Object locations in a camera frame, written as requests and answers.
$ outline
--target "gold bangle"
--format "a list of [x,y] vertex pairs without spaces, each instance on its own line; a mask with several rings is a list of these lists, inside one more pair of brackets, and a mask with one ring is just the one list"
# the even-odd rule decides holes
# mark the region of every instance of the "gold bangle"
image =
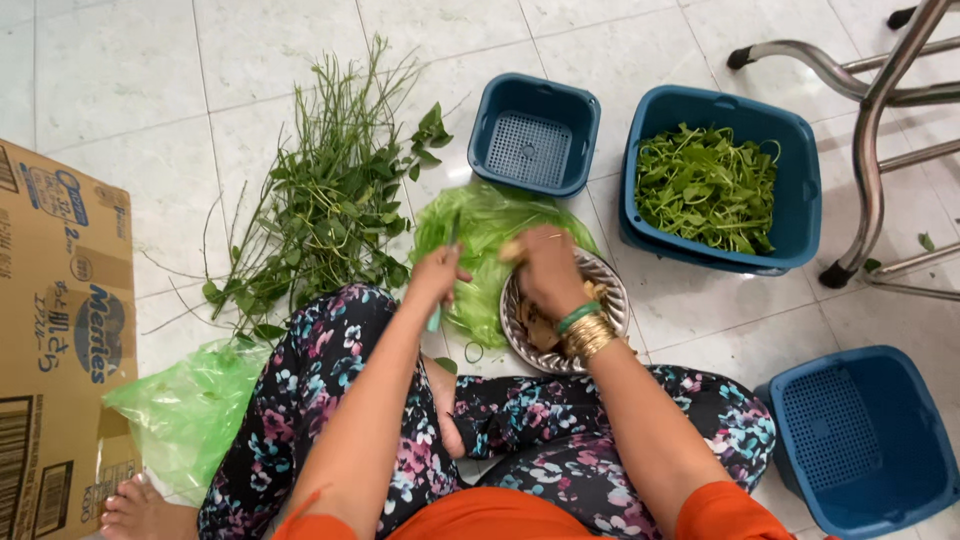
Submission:
[[571,324],[562,338],[567,356],[580,355],[586,364],[616,339],[616,332],[607,321],[606,314],[594,311]]

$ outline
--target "white tile floor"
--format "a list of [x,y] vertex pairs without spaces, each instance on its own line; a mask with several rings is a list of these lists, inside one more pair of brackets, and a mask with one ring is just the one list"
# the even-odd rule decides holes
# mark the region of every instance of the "white tile floor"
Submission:
[[[906,0],[3,0],[0,8],[0,137],[126,188],[133,199],[138,354],[141,374],[163,369],[201,343],[226,335],[183,314],[172,285],[202,303],[203,224],[223,268],[226,237],[244,182],[269,170],[277,136],[293,117],[294,82],[310,77],[324,50],[363,55],[374,32],[391,40],[388,61],[418,47],[426,63],[401,118],[435,101],[451,111],[454,141],[443,165],[406,182],[399,197],[414,215],[437,193],[471,181],[470,129],[486,82],[505,71],[589,89],[603,108],[588,189],[565,202],[593,232],[624,278],[633,304],[631,343],[643,361],[728,374],[748,386],[826,353],[873,343],[917,363],[960,445],[960,308],[854,281],[824,289],[817,274],[837,258],[856,225],[850,145],[856,104],[828,90],[799,62],[766,59],[739,73],[731,50],[771,38],[803,39],[839,61],[888,50],[882,24]],[[936,37],[960,34],[948,15]],[[910,85],[958,75],[960,52],[921,59]],[[658,260],[619,239],[613,200],[624,136],[651,87],[722,89],[793,110],[812,125],[820,150],[824,221],[820,253],[803,270],[766,279]],[[894,110],[878,151],[890,157],[960,136],[960,107]],[[884,177],[887,211],[875,254],[902,258],[917,233],[945,245],[958,238],[960,158]],[[217,204],[218,196],[222,202]],[[241,206],[241,214],[250,209]],[[404,253],[411,237],[391,246]],[[162,267],[173,269],[169,272]],[[960,267],[941,264],[904,278],[960,285]],[[530,373],[509,352],[464,363],[466,340],[449,327],[425,339],[464,371]],[[475,476],[477,468],[467,467]],[[755,492],[802,540],[823,536],[803,503],[771,471]],[[890,535],[960,538],[960,507]]]

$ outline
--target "green plastic bag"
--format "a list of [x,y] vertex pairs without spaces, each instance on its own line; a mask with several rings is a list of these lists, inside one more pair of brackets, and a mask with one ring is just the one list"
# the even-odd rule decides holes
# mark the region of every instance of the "green plastic bag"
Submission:
[[500,291],[512,267],[497,258],[504,242],[525,229],[549,223],[570,231],[577,245],[599,255],[587,227],[569,211],[557,208],[552,199],[474,182],[445,189],[420,211],[412,262],[446,243],[458,210],[459,239],[464,244],[460,266],[473,275],[473,281],[457,282],[456,302],[445,318],[484,347],[507,346],[500,328]]
[[273,348],[223,339],[103,397],[130,420],[143,462],[174,493],[200,506],[243,421]]

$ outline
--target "hand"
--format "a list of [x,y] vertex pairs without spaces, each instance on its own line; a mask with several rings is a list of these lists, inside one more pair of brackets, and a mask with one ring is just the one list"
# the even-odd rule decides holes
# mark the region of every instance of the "hand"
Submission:
[[473,280],[466,270],[457,266],[460,260],[460,246],[447,248],[441,246],[414,265],[410,276],[410,285],[404,296],[404,303],[422,304],[431,310],[438,303],[453,303],[453,284]]
[[563,320],[590,301],[573,258],[573,239],[569,233],[552,225],[541,225],[520,233],[516,239],[527,255],[527,263],[519,269],[520,291],[546,316],[554,321]]

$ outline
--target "metal plate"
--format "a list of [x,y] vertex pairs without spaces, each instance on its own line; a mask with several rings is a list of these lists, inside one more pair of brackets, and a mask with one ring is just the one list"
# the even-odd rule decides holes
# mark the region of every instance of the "metal plate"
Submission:
[[[580,274],[585,280],[607,286],[607,300],[604,310],[610,318],[613,330],[619,336],[627,334],[630,322],[630,303],[627,289],[616,272],[600,257],[581,248],[573,253]],[[514,351],[535,368],[557,375],[578,375],[587,372],[583,359],[575,356],[570,359],[557,353],[541,353],[527,340],[527,330],[516,320],[516,305],[522,298],[517,283],[516,271],[511,272],[500,292],[500,326]]]

